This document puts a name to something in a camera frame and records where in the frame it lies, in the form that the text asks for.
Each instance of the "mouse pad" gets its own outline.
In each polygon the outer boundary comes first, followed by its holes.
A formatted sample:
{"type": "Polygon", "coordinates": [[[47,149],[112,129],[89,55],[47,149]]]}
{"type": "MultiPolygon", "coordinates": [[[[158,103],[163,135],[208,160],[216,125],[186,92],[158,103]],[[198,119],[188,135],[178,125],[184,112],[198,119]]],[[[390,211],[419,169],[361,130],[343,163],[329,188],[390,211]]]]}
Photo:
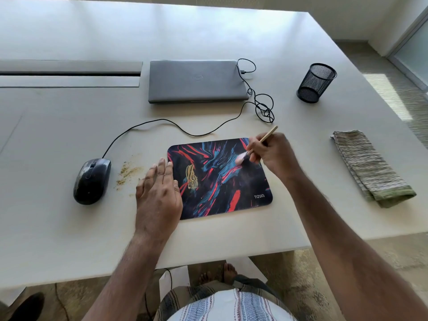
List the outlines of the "mouse pad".
{"type": "Polygon", "coordinates": [[[272,193],[261,164],[245,160],[248,139],[174,145],[168,160],[174,164],[183,199],[182,220],[268,205],[272,193]]]}

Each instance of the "black shoe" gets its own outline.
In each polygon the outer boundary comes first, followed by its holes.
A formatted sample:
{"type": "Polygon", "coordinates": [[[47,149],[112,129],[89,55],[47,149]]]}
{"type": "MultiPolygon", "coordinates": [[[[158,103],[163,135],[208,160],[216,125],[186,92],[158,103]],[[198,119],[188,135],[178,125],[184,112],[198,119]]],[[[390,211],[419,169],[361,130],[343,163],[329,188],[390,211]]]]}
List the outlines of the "black shoe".
{"type": "Polygon", "coordinates": [[[29,296],[12,314],[9,321],[36,321],[43,309],[45,296],[42,292],[29,296]]]}

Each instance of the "crumbs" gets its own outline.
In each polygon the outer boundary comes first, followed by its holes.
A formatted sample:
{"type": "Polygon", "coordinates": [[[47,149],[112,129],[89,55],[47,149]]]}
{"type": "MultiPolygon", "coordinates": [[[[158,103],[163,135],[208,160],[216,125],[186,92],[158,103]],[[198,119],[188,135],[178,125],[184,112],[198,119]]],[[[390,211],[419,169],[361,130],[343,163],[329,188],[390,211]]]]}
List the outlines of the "crumbs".
{"type": "Polygon", "coordinates": [[[116,190],[120,190],[120,186],[141,175],[143,170],[144,167],[134,167],[132,162],[124,162],[119,173],[119,179],[116,180],[116,190]]]}

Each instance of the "makeup brush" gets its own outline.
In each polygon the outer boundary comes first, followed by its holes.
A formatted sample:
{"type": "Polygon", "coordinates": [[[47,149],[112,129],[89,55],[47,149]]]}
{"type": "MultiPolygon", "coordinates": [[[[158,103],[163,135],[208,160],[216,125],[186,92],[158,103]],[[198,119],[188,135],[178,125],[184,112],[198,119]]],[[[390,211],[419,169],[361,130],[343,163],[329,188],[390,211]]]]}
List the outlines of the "makeup brush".
{"type": "MultiPolygon", "coordinates": [[[[278,128],[278,126],[276,126],[276,125],[274,127],[272,127],[272,129],[270,131],[268,131],[267,134],[261,138],[260,143],[263,143],[270,135],[272,135],[274,133],[274,131],[276,131],[277,128],[278,128]]],[[[253,153],[253,151],[254,150],[251,149],[247,152],[244,152],[244,153],[241,153],[240,155],[238,155],[236,157],[235,164],[237,166],[242,164],[246,158],[249,158],[249,156],[251,155],[251,153],[253,153]]]]}

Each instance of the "gold design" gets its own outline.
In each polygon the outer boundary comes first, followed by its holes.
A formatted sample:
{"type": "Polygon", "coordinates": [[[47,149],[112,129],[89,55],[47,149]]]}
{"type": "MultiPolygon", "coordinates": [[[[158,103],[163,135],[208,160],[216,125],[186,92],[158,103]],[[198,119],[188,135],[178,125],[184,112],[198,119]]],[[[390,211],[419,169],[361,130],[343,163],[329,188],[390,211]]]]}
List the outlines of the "gold design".
{"type": "Polygon", "coordinates": [[[186,168],[187,187],[189,189],[198,188],[198,177],[196,177],[195,172],[193,171],[194,168],[193,164],[190,164],[186,168]]]}

